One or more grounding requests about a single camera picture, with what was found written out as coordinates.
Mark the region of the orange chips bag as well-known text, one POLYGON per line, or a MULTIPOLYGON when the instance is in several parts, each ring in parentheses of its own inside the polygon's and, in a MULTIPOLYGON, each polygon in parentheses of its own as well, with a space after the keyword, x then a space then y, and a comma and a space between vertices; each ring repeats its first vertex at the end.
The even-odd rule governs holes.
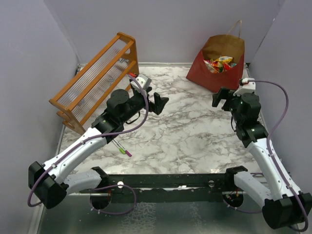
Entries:
POLYGON ((236 66, 234 58, 229 56, 220 56, 215 60, 204 60, 204 63, 208 70, 214 74, 229 71, 236 66))

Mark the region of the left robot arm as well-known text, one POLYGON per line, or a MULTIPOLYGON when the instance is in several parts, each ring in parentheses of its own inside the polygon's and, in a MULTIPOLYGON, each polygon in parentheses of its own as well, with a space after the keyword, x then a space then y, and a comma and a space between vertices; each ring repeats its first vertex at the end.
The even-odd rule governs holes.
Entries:
POLYGON ((134 90, 132 97, 122 89, 113 91, 104 112, 75 143, 44 164, 33 162, 28 168, 28 186, 31 190, 28 206, 34 207, 32 195, 36 195, 39 203, 47 209, 60 204, 73 187, 65 181, 68 175, 93 152, 110 143, 116 136, 127 133, 124 124, 128 124, 129 119, 142 109, 146 113, 160 115, 169 98, 154 93, 154 101, 149 101, 150 90, 148 88, 143 93, 134 90))

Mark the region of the red brown paper bag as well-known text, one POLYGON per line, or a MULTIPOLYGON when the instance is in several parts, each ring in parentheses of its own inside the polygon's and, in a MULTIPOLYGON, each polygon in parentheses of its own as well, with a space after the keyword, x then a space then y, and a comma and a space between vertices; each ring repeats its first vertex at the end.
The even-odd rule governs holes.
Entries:
POLYGON ((238 88, 244 69, 245 41, 232 35, 232 31, 242 20, 238 20, 226 34, 209 37, 194 59, 186 79, 212 91, 221 87, 232 90, 238 88))

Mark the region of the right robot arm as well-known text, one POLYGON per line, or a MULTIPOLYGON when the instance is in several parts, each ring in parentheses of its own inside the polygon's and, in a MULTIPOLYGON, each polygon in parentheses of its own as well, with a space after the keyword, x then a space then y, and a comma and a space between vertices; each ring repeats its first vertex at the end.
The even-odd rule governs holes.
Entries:
POLYGON ((222 110, 231 113, 236 135, 256 160, 268 184, 264 186, 241 167, 227 169, 230 175, 224 178, 225 187, 230 191, 240 188, 249 195, 272 229, 307 223, 312 196, 302 192, 275 154, 266 128, 258 121, 259 97, 254 91, 241 93, 222 87, 213 94, 212 106, 216 107, 221 100, 225 100, 222 110))

